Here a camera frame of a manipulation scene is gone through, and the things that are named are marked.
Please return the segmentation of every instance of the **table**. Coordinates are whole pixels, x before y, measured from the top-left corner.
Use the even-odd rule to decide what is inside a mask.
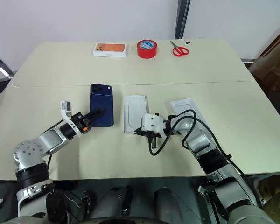
[[[186,40],[174,41],[182,45]],[[168,41],[157,42],[160,49],[157,56],[169,63],[171,52],[163,51]],[[173,58],[170,64],[163,64],[159,58],[139,60],[133,56],[136,42],[129,42],[129,56],[118,60],[122,67],[114,69],[113,74],[100,76],[96,75],[99,63],[96,67],[88,67],[81,62],[75,77],[66,70],[61,75],[56,73],[57,69],[62,69],[58,68],[61,60],[57,65],[43,64],[45,55],[52,53],[58,58],[56,49],[59,49],[60,57],[65,61],[76,61],[85,55],[84,48],[94,44],[41,44],[0,95],[0,180],[15,179],[16,166],[12,157],[15,145],[38,136],[61,119],[60,100],[70,100],[73,113],[85,114],[89,111],[91,82],[113,86],[114,126],[94,127],[54,154],[49,169],[50,177],[54,180],[204,175],[192,154],[181,147],[180,136],[172,137],[164,150],[153,157],[149,154],[145,138],[123,134],[123,98],[133,94],[146,94],[149,112],[158,112],[164,117],[173,114],[170,101],[192,97],[222,148],[232,155],[234,162],[245,173],[280,172],[280,116],[226,41],[191,40],[192,45],[187,47],[196,51],[192,50],[188,58],[181,58],[183,63]],[[213,46],[211,52],[220,48],[220,55],[228,58],[235,72],[231,72],[229,65],[223,66],[219,58],[214,57],[210,61],[208,56],[205,56],[203,64],[211,64],[216,72],[204,74],[206,70],[211,70],[208,66],[203,69],[191,67],[192,59],[197,63],[199,61],[195,52],[203,57],[201,51],[206,51],[204,46]],[[62,48],[71,49],[66,59],[61,54]],[[97,58],[87,57],[84,63],[90,61],[89,64],[95,64],[93,60]],[[117,60],[99,58],[97,62],[104,64],[104,59],[106,63],[112,63],[111,59]],[[142,68],[146,66],[151,79],[138,77],[140,71],[135,72],[129,62],[134,65],[138,63]],[[176,65],[180,66],[179,72],[170,74],[174,69],[169,67]],[[39,68],[46,71],[43,76]],[[143,73],[143,76],[149,77],[147,73]]]

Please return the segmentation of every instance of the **scissor handle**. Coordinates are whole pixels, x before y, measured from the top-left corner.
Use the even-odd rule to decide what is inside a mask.
[[[172,53],[176,56],[176,57],[181,57],[183,55],[188,55],[189,54],[189,50],[184,48],[184,47],[178,47],[178,48],[173,48]]]

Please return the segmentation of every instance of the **red scissors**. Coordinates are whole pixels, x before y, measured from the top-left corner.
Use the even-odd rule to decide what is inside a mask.
[[[176,56],[176,57],[181,57],[184,55],[188,55],[189,54],[189,50],[187,48],[184,47],[178,47],[175,43],[173,43],[172,41],[170,41],[172,43],[172,45],[174,46],[172,53]]]

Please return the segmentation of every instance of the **smartphone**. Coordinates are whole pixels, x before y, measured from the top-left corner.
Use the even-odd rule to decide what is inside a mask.
[[[104,108],[103,115],[93,120],[93,127],[111,127],[113,120],[113,92],[109,85],[90,85],[90,112],[98,108]]]

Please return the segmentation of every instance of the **tape roll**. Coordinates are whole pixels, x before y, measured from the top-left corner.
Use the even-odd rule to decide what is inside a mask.
[[[152,40],[143,40],[137,43],[138,56],[152,58],[157,54],[157,43]]]

